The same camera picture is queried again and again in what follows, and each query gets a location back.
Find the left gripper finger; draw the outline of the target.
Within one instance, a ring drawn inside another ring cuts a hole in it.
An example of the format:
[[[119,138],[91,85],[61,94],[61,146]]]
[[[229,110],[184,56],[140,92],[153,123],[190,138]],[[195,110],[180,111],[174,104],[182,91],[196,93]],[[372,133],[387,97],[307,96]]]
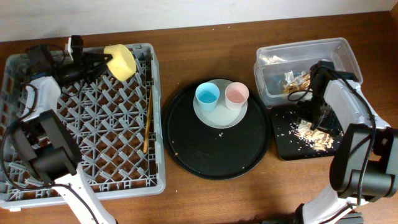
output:
[[[111,54],[99,54],[93,52],[83,52],[83,57],[88,62],[109,62],[113,59]]]
[[[85,66],[85,81],[95,81],[98,77],[100,77],[106,70],[108,66],[105,62],[101,63],[89,63]]]

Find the yellow bowl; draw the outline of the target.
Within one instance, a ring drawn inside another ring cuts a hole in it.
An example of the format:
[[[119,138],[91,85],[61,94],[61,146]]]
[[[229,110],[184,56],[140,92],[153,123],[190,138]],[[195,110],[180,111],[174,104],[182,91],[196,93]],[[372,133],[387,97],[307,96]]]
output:
[[[125,45],[109,45],[104,48],[104,53],[112,56],[107,66],[117,80],[124,82],[136,73],[135,58]]]

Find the food scraps with rice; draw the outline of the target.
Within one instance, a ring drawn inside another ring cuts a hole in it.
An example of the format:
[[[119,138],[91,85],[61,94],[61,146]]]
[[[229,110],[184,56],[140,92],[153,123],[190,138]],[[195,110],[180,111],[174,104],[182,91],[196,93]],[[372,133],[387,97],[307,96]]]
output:
[[[307,121],[301,121],[299,124],[283,121],[275,128],[278,147],[292,152],[315,154],[334,151],[342,140],[342,134],[333,137],[317,129],[311,130],[311,125]]]

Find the gold snack wrapper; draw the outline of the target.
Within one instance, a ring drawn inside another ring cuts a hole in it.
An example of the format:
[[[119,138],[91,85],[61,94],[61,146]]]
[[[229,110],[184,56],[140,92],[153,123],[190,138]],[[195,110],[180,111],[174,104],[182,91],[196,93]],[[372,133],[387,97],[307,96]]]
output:
[[[291,93],[297,90],[306,90],[310,85],[310,74],[299,75],[295,77],[292,82],[288,83],[283,90],[283,93]]]

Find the white tissue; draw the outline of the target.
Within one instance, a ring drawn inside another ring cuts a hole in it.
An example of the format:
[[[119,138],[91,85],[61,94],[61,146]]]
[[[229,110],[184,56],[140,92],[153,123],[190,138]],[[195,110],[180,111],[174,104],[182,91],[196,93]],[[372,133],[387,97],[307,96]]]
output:
[[[295,85],[299,86],[304,83],[304,76],[307,73],[305,71],[302,72],[293,72],[292,70],[290,72],[284,73],[285,75],[285,80],[286,84],[284,85],[284,88],[288,88],[289,86]]]

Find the wooden chopstick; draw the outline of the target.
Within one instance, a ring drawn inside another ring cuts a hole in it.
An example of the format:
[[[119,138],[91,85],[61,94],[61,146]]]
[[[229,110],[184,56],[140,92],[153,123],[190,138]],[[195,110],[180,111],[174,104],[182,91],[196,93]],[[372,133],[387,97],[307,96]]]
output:
[[[145,130],[145,139],[144,139],[144,148],[143,153],[146,154],[149,148],[149,133],[150,133],[150,123],[152,117],[152,108],[153,108],[153,86],[150,88],[149,95],[149,103],[147,107],[147,121],[146,121],[146,130]]]

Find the pink cup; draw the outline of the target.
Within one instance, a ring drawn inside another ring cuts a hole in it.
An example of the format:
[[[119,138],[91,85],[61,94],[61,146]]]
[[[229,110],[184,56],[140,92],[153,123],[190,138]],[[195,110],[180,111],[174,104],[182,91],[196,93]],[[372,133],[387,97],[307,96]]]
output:
[[[249,98],[247,86],[241,82],[232,82],[225,89],[225,103],[230,110],[240,110]]]

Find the blue cup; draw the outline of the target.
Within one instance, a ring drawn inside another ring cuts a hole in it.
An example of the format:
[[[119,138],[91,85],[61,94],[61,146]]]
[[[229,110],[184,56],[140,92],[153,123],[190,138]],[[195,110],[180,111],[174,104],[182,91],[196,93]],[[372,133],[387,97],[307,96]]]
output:
[[[202,83],[195,90],[195,98],[200,108],[204,111],[215,109],[219,97],[220,90],[214,83]]]

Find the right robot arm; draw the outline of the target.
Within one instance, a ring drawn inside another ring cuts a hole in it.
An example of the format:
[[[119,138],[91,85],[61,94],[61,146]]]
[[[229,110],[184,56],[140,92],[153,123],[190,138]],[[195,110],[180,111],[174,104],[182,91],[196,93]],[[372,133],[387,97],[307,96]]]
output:
[[[295,99],[299,120],[343,138],[330,166],[329,185],[301,204],[294,223],[359,223],[354,210],[397,192],[397,129],[381,119],[361,91],[357,77],[319,61],[310,68],[310,84]]]

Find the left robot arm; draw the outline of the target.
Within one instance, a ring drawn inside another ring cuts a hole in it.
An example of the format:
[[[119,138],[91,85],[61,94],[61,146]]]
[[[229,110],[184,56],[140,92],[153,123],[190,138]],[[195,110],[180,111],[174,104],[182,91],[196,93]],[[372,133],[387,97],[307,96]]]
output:
[[[62,52],[71,63],[56,62],[47,44],[30,47],[26,54],[25,110],[7,127],[1,147],[9,142],[30,176],[43,181],[38,189],[56,191],[80,223],[116,223],[85,179],[80,148],[56,114],[62,87],[95,80],[112,55],[85,53],[79,35],[72,35]]]

